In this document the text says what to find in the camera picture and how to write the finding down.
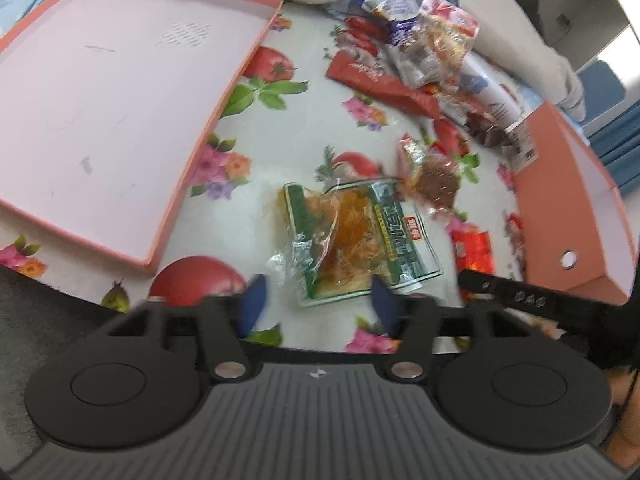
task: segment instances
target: gray fabric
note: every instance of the gray fabric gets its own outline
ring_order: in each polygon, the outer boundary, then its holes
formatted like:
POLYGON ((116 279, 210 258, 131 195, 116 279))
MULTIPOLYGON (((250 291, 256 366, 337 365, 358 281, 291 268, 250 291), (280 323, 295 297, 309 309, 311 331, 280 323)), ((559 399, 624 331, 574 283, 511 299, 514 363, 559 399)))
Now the gray fabric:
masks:
POLYGON ((22 403, 31 373, 115 315, 0 266, 0 468, 40 444, 22 403))

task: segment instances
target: printed flower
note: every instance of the printed flower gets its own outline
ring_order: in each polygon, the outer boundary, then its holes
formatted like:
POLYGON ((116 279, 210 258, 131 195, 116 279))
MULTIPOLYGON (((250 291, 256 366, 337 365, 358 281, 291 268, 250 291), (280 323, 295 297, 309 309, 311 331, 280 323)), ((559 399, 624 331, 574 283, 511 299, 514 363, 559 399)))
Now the printed flower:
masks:
POLYGON ((379 108, 371 108, 369 119, 379 124, 380 126, 386 126, 388 124, 386 122, 386 112, 384 110, 380 110, 379 108))
POLYGON ((371 115, 371 106, 358 99, 356 96, 344 101, 342 106, 351 114, 358 122, 368 123, 371 115))
POLYGON ((49 269, 49 266, 43 264, 37 258, 27 258, 27 261, 23 263, 21 266, 15 267, 15 270, 28 276, 29 278, 38 279, 40 278, 45 270, 49 269))
POLYGON ((210 184, 220 174, 224 175, 223 167, 228 161, 228 158, 228 153, 214 150, 207 144, 200 156, 200 160, 198 161, 191 185, 200 186, 203 184, 210 184))
POLYGON ((344 351, 356 354, 391 354, 397 347, 398 343, 385 335, 373 335, 357 328, 344 351))
POLYGON ((468 222, 467 220, 468 220, 468 217, 466 215, 466 212, 454 211, 452 214, 449 215, 449 222, 447 223, 447 226, 444 228, 444 231, 449 236, 451 236, 451 233, 453 231, 471 232, 478 229, 478 226, 476 226, 475 224, 472 224, 471 222, 468 222))
POLYGON ((285 28, 291 28, 291 20, 283 18, 282 14, 278 14, 278 17, 271 23, 271 30, 282 32, 285 28))
POLYGON ((231 192, 236 188, 236 184, 227 180, 226 182, 213 182, 207 187, 207 195, 213 200, 218 200, 222 197, 227 200, 231 199, 231 192))
POLYGON ((251 159, 240 153, 231 153, 225 164, 226 176, 230 180, 242 178, 249 175, 251 170, 251 159))
POLYGON ((27 261, 28 258, 20 254, 14 244, 0 250, 0 265, 4 265, 10 269, 17 269, 17 267, 20 267, 27 261))

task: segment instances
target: pink flower print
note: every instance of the pink flower print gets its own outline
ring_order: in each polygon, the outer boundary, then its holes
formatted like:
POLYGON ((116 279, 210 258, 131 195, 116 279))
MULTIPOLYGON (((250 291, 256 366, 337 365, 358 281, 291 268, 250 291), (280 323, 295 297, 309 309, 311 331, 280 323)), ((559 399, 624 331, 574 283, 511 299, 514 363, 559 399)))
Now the pink flower print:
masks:
POLYGON ((231 192, 236 188, 236 184, 227 180, 226 182, 213 182, 207 188, 207 195, 213 200, 218 200, 222 197, 227 200, 231 200, 231 192))
POLYGON ((193 174, 191 185, 201 186, 203 184, 210 184, 221 174, 224 175, 224 165, 228 158, 228 153, 214 150, 207 144, 200 155, 200 160, 193 174))
POLYGON ((344 101, 342 106, 356 119, 358 122, 368 123, 371 115, 371 106, 367 105, 357 97, 344 101))
POLYGON ((22 256, 14 245, 10 245, 0 250, 0 265, 15 269, 27 262, 28 258, 22 256))
POLYGON ((471 224, 470 222, 467 221, 462 221, 458 215, 456 214, 451 214, 449 215, 449 222, 447 223, 447 226, 444 228, 444 231, 451 236, 451 233, 453 231, 462 231, 462 232, 469 232, 469 231, 473 231, 476 229, 476 226, 474 224, 471 224))
POLYGON ((361 328, 353 334, 353 340, 344 347, 345 352, 353 354, 391 354, 395 351, 394 342, 385 335, 373 335, 361 328))

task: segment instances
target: brown snack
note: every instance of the brown snack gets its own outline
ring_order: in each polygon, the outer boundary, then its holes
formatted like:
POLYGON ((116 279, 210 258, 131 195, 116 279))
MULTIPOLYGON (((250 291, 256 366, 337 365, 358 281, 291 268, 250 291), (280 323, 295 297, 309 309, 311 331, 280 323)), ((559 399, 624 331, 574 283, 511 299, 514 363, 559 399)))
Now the brown snack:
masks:
POLYGON ((458 177, 433 157, 425 160, 415 184, 415 192, 433 203, 438 209, 453 209, 453 202, 459 188, 460 180, 458 177))
POLYGON ((399 147, 400 175, 409 195, 432 203, 436 209, 453 209, 460 179, 453 162, 439 153, 426 153, 404 134, 399 147))
POLYGON ((494 118, 488 113, 468 113, 466 127, 469 134, 480 144, 487 148, 496 148, 511 144, 505 131, 495 123, 494 118))

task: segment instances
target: blue curtain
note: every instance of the blue curtain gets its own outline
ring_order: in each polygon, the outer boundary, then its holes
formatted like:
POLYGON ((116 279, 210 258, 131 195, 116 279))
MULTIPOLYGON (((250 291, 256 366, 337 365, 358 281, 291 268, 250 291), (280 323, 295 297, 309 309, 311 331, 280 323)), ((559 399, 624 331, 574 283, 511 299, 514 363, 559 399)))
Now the blue curtain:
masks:
POLYGON ((640 103, 589 137, 589 142, 620 193, 640 186, 640 103))

